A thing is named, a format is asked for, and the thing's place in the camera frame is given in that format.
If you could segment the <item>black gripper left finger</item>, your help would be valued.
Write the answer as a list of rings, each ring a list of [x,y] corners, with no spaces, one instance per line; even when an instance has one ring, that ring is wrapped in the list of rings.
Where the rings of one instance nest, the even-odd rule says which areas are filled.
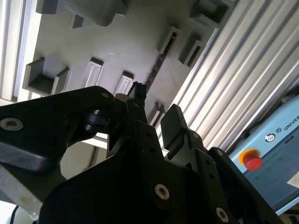
[[[141,171],[164,160],[144,111],[147,88],[135,82],[128,95],[99,86],[3,106],[0,109],[0,191],[25,210],[41,210],[66,182],[60,162],[66,149],[108,135],[107,159],[134,155]]]

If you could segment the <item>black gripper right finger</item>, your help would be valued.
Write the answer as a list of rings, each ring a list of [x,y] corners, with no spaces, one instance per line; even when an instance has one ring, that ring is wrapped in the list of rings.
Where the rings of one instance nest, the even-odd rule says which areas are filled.
[[[207,224],[277,224],[278,215],[219,148],[207,150],[173,104],[161,120],[167,159],[188,172],[184,189],[189,218]]]

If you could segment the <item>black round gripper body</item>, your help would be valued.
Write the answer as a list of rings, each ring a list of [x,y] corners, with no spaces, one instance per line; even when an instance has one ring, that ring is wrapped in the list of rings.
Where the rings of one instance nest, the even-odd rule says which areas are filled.
[[[166,159],[142,172],[119,153],[56,187],[45,200],[41,224],[206,224],[189,218],[188,170]]]

